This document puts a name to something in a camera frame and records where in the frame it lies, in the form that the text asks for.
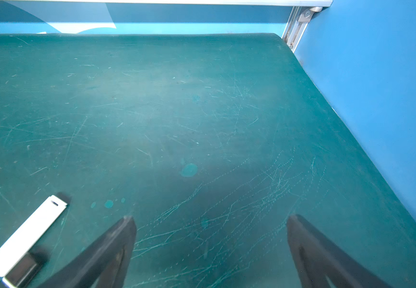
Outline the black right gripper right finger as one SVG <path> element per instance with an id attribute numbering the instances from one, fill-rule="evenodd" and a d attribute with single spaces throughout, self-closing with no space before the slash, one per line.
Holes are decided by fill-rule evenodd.
<path id="1" fill-rule="evenodd" d="M 300 215 L 287 220 L 288 245 L 303 288 L 388 288 Z"/>

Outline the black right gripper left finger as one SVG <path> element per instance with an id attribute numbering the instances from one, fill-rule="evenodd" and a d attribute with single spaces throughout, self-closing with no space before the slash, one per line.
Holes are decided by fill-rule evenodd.
<path id="1" fill-rule="evenodd" d="M 41 288 L 122 288 L 134 250 L 137 227 L 125 216 Z"/>

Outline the black usb drive white stripe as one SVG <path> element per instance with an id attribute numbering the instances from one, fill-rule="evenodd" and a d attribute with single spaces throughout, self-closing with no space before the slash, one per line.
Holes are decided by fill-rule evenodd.
<path id="1" fill-rule="evenodd" d="M 0 288 L 26 288 L 46 263 L 40 253 L 26 253 L 10 272 L 1 279 Z"/>

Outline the green table mat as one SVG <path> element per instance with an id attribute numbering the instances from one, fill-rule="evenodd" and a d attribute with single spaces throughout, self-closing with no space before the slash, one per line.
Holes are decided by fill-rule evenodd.
<path id="1" fill-rule="evenodd" d="M 133 216 L 128 288 L 297 288 L 299 214 L 416 288 L 415 220 L 273 34 L 0 36 L 0 246 L 58 193 L 33 286 Z"/>

